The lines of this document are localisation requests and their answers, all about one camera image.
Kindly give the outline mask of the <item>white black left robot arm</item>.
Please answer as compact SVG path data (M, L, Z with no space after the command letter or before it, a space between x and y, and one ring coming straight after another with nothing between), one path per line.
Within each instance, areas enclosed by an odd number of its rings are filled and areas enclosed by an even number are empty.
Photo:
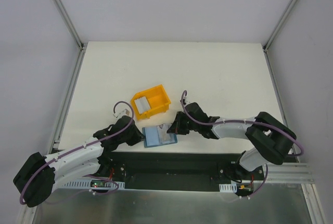
M111 167L111 153L123 143L133 146L143 139L135 121L122 116L72 149L45 156L39 152L30 155L13 179L20 192L20 204L35 207L71 180L106 176Z

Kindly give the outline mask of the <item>blue leather card holder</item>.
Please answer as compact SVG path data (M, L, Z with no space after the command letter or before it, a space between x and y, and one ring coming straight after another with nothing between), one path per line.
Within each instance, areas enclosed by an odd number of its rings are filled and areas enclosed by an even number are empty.
M164 146L177 143L177 136L175 134L167 133L170 128L170 123L164 123L158 126L143 127L144 147L151 148L157 146Z

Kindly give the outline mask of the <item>yellow plastic bin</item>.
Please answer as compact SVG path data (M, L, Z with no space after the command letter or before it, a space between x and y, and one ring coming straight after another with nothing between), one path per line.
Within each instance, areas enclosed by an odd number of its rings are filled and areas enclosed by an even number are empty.
M134 100L143 96L147 97L151 109L140 115ZM162 84L138 92L131 99L131 106L134 110L134 114L137 120L145 120L156 114L165 113L167 110L169 110L170 104L171 100L169 99L169 96L167 95Z

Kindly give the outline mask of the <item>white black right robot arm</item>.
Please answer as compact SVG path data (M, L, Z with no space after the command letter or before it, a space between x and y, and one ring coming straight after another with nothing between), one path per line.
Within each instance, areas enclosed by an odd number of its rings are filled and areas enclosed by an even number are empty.
M230 171L239 179L247 179L258 167L272 163L281 165L296 143L296 135L267 112L253 118L223 119L208 116L197 103L183 106L167 133L187 135L196 131L206 139L235 138L249 140L253 148L242 152Z

